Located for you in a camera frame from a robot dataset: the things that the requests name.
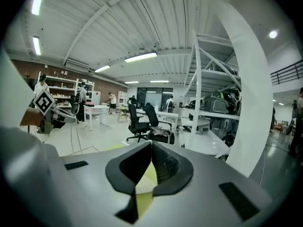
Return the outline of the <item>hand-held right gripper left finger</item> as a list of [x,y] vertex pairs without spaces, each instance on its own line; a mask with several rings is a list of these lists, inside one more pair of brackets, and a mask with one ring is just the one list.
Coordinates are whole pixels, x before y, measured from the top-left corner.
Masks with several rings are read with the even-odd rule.
[[134,224],[138,219],[135,187],[151,162],[151,143],[140,143],[128,152],[111,159],[105,167],[105,175],[115,191],[130,196],[127,206],[115,216]]

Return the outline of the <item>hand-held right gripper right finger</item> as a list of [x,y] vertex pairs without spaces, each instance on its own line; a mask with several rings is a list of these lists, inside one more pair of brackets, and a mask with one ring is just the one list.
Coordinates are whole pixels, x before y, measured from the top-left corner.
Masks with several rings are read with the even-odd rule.
[[174,195],[186,187],[194,175],[192,163],[184,156],[154,141],[151,160],[156,171],[154,196]]

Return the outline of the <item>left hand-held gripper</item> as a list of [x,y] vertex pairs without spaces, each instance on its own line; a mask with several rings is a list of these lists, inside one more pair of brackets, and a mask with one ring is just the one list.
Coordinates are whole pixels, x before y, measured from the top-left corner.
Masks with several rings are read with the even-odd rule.
[[33,103],[44,116],[37,133],[50,134],[53,128],[60,129],[66,123],[77,121],[76,114],[79,111],[79,103],[76,101],[76,96],[72,96],[69,99],[71,105],[70,113],[57,106],[55,99],[45,89],[35,97]]

